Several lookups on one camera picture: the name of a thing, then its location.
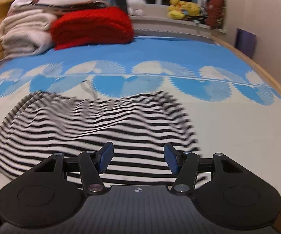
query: stack of folded blankets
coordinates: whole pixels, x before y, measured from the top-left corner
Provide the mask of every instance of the stack of folded blankets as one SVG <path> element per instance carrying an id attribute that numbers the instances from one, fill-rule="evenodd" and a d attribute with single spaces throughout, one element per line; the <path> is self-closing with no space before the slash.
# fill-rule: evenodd
<path id="1" fill-rule="evenodd" d="M 128 43 L 133 39 L 126 0 L 15 0 L 0 24 L 5 58 L 41 54 L 84 44 Z"/>

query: window sill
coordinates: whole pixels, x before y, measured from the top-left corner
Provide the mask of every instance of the window sill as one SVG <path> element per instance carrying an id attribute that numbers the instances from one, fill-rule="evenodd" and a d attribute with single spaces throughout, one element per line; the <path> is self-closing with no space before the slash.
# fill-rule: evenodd
<path id="1" fill-rule="evenodd" d="M 215 29 L 211 30 L 210 26 L 204 25 L 204 24 L 196 24 L 192 21 L 186 21 L 186 20 L 176 20 L 176 19 L 170 19 L 166 16 L 168 13 L 168 6 L 166 5 L 157 5 L 157 4 L 147 4 L 144 8 L 144 16 L 130 16 L 130 19 L 133 21 L 151 21 L 153 23 L 172 23 L 174 25 L 182 25 L 182 26 L 194 26 L 194 27 L 200 27 L 203 29 L 207 29 L 209 31 L 218 31 L 223 34 L 226 34 L 226 30 L 224 29 Z"/>

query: white sunburst pattern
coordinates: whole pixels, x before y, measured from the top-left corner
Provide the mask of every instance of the white sunburst pattern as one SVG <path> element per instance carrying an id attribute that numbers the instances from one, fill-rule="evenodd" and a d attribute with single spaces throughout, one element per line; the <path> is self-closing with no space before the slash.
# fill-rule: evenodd
<path id="1" fill-rule="evenodd" d="M 257 88 L 257 95 L 264 102 L 265 105 L 274 103 L 274 94 L 271 88 L 266 85 L 261 85 Z"/>
<path id="2" fill-rule="evenodd" d="M 125 67 L 113 61 L 95 60 L 75 65 L 64 74 L 88 74 L 92 72 L 96 74 L 125 74 Z"/>
<path id="3" fill-rule="evenodd" d="M 0 81 L 15 81 L 20 78 L 23 70 L 20 68 L 10 69 L 0 74 Z"/>
<path id="4" fill-rule="evenodd" d="M 235 83 L 246 83 L 240 76 L 223 68 L 204 66 L 199 70 L 200 76 L 207 79 L 228 80 Z"/>
<path id="5" fill-rule="evenodd" d="M 196 77 L 195 73 L 181 65 L 166 61 L 144 61 L 135 65 L 133 74 L 162 74 L 181 77 Z"/>
<path id="6" fill-rule="evenodd" d="M 26 72 L 22 78 L 32 78 L 37 75 L 59 76 L 62 72 L 61 63 L 46 63 Z"/>
<path id="7" fill-rule="evenodd" d="M 246 78 L 253 85 L 265 84 L 265 82 L 259 77 L 259 75 L 252 70 L 246 73 Z"/>

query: white plush bear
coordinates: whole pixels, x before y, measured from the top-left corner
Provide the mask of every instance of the white plush bear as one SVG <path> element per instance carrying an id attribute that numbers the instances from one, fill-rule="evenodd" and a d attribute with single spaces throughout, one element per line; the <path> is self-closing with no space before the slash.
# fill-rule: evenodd
<path id="1" fill-rule="evenodd" d="M 146 0 L 126 0 L 127 11 L 130 16 L 143 16 L 143 8 L 146 6 Z"/>

